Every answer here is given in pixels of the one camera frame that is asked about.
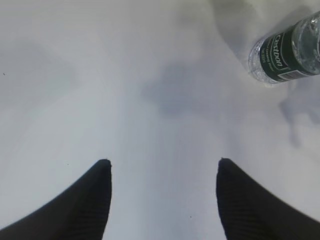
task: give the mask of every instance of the green bottle label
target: green bottle label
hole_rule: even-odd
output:
[[[286,82],[293,79],[314,76],[297,61],[292,36],[296,26],[267,38],[260,49],[261,66],[271,79]]]

